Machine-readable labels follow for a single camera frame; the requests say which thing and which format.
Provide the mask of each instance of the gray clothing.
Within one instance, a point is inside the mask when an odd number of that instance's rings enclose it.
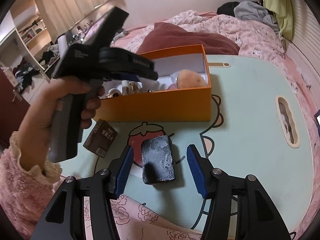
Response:
[[[235,17],[242,21],[257,21],[268,25],[278,34],[280,29],[276,17],[259,4],[250,1],[241,2],[234,8]]]

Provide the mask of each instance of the blue ridged rubber pad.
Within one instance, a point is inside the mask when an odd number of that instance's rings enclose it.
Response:
[[[196,184],[197,191],[199,194],[201,194],[202,198],[206,199],[208,191],[205,188],[204,174],[200,169],[199,163],[196,159],[195,154],[193,153],[191,146],[188,146],[187,148],[187,161],[191,170],[193,181]]]
[[[133,163],[133,148],[130,147],[127,153],[127,156],[125,157],[124,162],[120,168],[118,176],[116,177],[115,194],[117,198],[124,192],[125,185],[127,184],[128,177],[130,174],[132,163]]]

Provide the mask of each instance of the black block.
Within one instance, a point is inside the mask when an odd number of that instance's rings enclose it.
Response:
[[[142,142],[142,179],[145,184],[175,179],[171,145],[171,139],[167,135]]]

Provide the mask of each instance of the silver bolt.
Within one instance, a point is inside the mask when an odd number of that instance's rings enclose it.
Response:
[[[255,181],[256,179],[257,179],[256,176],[254,176],[252,174],[248,175],[248,180]]]
[[[102,169],[102,170],[99,171],[99,173],[101,175],[107,175],[109,173],[109,170],[108,169]]]
[[[72,181],[73,181],[73,179],[74,179],[74,177],[73,177],[73,176],[68,176],[68,177],[66,177],[66,183],[70,183],[70,182],[72,182]]]
[[[220,170],[219,168],[214,168],[214,169],[212,170],[212,172],[213,172],[213,174],[219,175],[219,174],[222,173],[222,170]]]

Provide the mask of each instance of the open cardboard box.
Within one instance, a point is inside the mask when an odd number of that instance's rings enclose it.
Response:
[[[101,100],[95,120],[108,122],[196,122],[210,121],[211,83],[203,45],[181,46],[142,54],[155,63],[158,81],[189,69],[202,75],[206,88],[165,90]]]

